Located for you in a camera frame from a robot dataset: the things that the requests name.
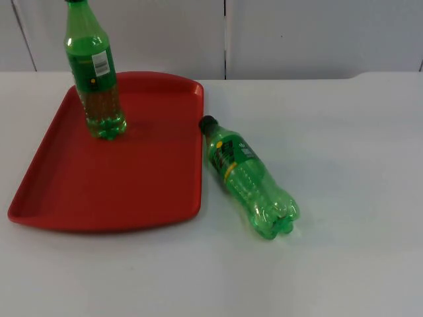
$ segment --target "upright bottle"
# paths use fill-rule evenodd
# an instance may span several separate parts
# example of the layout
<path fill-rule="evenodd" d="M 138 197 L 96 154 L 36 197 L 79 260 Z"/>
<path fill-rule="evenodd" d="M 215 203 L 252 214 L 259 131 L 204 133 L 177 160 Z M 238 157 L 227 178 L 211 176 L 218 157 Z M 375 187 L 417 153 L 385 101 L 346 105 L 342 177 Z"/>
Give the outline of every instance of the upright bottle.
<path fill-rule="evenodd" d="M 125 132 L 126 121 L 107 33 L 87 0 L 65 1 L 68 5 L 65 49 L 88 128 L 93 137 L 114 139 Z"/>
<path fill-rule="evenodd" d="M 211 116 L 200 122 L 207 141 L 207 158 L 227 189 L 247 210 L 255 230 L 266 239 L 290 233 L 299 217 L 294 199 L 276 185 L 265 165 L 236 132 L 219 126 Z"/>

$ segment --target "white label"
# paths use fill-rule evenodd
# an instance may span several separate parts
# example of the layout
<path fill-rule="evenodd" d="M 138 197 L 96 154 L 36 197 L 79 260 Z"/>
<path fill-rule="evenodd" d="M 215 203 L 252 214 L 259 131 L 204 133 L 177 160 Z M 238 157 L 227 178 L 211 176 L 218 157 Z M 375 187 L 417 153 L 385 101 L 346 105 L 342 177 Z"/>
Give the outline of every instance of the white label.
<path fill-rule="evenodd" d="M 103 76 L 105 74 L 109 74 L 110 67 L 108 65 L 107 52 L 106 51 L 95 54 L 95 55 L 92 56 L 92 58 L 93 58 L 93 63 L 94 63 L 95 75 L 97 77 Z"/>

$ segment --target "bottle cap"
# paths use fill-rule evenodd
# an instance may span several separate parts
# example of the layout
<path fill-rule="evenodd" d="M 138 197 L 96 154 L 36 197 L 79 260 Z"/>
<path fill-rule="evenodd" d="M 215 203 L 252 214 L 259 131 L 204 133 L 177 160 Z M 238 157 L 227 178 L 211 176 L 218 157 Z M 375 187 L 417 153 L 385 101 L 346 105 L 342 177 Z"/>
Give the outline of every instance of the bottle cap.
<path fill-rule="evenodd" d="M 198 124 L 198 126 L 200 127 L 201 132 L 203 134 L 206 134 L 211 126 L 218 125 L 218 124 L 219 122 L 217 122 L 217 120 L 213 118 L 212 116 L 204 116 L 200 120 L 200 123 Z"/>

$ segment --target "bottle label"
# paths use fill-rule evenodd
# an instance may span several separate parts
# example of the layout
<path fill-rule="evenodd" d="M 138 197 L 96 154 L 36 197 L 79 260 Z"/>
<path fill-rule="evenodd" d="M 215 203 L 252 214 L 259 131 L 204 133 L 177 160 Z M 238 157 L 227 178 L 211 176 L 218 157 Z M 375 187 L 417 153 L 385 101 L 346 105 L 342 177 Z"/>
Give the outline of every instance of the bottle label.
<path fill-rule="evenodd" d="M 67 58 L 78 90 L 99 92 L 108 90 L 116 84 L 116 71 L 110 46 L 95 55 L 81 56 L 68 53 Z"/>
<path fill-rule="evenodd" d="M 211 163 L 225 182 L 237 165 L 251 159 L 258 160 L 258 157 L 238 135 L 224 137 L 216 143 L 215 150 L 211 153 Z"/>

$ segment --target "white table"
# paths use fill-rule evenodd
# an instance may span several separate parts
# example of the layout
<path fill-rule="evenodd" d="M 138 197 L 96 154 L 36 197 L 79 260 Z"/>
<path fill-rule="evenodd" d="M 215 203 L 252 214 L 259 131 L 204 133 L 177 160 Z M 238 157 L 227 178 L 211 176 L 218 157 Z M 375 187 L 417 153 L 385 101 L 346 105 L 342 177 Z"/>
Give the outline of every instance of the white table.
<path fill-rule="evenodd" d="M 301 208 L 271 242 L 206 169 L 200 214 L 173 227 L 97 236 L 9 222 L 71 84 L 0 74 L 1 316 L 421 316 L 423 75 L 202 81 L 206 113 L 243 134 Z"/>

